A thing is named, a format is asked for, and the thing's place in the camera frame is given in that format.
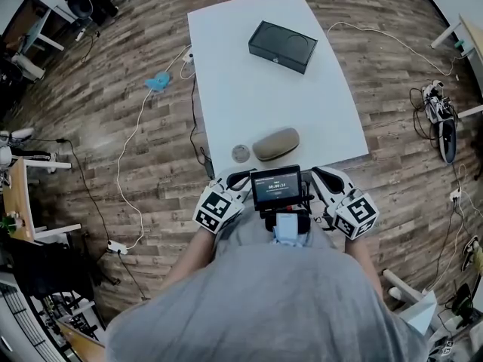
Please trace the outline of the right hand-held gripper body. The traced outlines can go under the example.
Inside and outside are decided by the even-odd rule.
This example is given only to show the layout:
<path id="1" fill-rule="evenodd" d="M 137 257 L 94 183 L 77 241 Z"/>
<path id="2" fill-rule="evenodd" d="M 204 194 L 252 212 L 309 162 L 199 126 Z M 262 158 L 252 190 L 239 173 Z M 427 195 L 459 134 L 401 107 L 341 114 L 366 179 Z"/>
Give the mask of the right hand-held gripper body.
<path id="1" fill-rule="evenodd" d="M 369 232 L 380 215 L 372 197 L 360 189 L 352 189 L 338 201 L 331 201 L 326 213 L 331 218 L 330 227 L 351 241 Z"/>

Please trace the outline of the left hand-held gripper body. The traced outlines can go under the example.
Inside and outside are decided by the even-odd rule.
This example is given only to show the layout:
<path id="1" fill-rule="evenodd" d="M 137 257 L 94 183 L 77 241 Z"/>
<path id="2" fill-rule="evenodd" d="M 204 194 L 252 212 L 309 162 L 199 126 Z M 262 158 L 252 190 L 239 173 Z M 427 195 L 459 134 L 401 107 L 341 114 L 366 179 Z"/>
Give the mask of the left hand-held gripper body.
<path id="1" fill-rule="evenodd" d="M 205 187 L 198 203 L 192 220 L 200 227 L 217 235 L 218 232 L 230 224 L 243 210 L 243 202 L 236 201 L 215 180 L 210 181 Z"/>

